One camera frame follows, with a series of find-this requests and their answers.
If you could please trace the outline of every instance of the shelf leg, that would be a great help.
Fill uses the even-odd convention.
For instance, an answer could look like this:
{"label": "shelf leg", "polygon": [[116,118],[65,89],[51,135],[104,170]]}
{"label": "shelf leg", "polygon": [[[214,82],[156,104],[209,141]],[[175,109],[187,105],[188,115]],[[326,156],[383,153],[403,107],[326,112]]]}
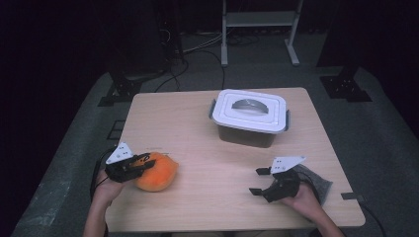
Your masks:
{"label": "shelf leg", "polygon": [[228,65],[227,58],[227,9],[225,0],[222,1],[222,42],[221,42],[221,66]]}
{"label": "shelf leg", "polygon": [[290,38],[285,40],[287,51],[289,52],[293,66],[299,66],[298,57],[296,56],[295,50],[293,49],[293,39],[295,38],[296,27],[298,26],[299,16],[301,13],[301,8],[302,8],[302,2],[303,0],[299,0],[298,6],[296,7],[295,15],[293,17],[293,26],[291,28]]}

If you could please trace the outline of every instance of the gray lid handle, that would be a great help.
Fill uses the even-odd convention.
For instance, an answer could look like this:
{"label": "gray lid handle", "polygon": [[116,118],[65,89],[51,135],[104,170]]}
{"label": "gray lid handle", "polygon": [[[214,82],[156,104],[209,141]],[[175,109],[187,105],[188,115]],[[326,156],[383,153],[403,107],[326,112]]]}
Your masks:
{"label": "gray lid handle", "polygon": [[265,114],[269,113],[268,107],[260,101],[252,100],[252,99],[243,99],[240,101],[236,101],[232,106],[233,109],[256,109],[260,112]]}

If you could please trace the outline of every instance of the container lid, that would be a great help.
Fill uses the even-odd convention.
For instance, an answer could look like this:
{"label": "container lid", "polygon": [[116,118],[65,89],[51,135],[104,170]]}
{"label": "container lid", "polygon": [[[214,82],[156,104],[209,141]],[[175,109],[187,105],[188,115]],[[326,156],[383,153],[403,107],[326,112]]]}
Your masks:
{"label": "container lid", "polygon": [[218,125],[276,134],[286,128],[287,104],[279,96],[227,89],[219,93],[212,119]]}

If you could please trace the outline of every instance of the dark background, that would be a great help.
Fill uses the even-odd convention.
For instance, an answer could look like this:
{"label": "dark background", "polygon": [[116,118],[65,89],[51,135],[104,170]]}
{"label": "dark background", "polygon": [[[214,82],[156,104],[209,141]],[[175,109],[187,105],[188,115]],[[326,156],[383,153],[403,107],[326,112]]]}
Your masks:
{"label": "dark background", "polygon": [[[294,1],[228,2],[230,10],[294,6]],[[11,234],[27,208],[81,103],[107,72],[109,57],[122,55],[120,60],[141,68],[164,68],[170,60],[155,26],[173,24],[167,16],[171,1],[150,4],[0,2],[1,236]],[[220,31],[220,0],[179,0],[179,6],[181,32]],[[415,1],[406,0],[305,0],[298,26],[309,34],[330,29],[319,66],[355,60],[371,71],[416,134],[417,10]]]}

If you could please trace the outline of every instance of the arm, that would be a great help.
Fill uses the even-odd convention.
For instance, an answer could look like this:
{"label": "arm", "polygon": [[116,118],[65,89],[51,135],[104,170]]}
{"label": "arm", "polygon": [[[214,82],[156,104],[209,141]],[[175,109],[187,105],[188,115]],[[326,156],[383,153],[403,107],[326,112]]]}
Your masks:
{"label": "arm", "polygon": [[120,193],[124,183],[118,183],[108,179],[105,171],[102,170],[97,178],[98,187],[93,195],[92,204],[87,215],[84,227],[84,237],[103,237],[106,229],[105,213]]}
{"label": "arm", "polygon": [[308,184],[301,183],[295,197],[285,197],[281,202],[313,221],[323,237],[344,237],[342,231],[318,203]]}

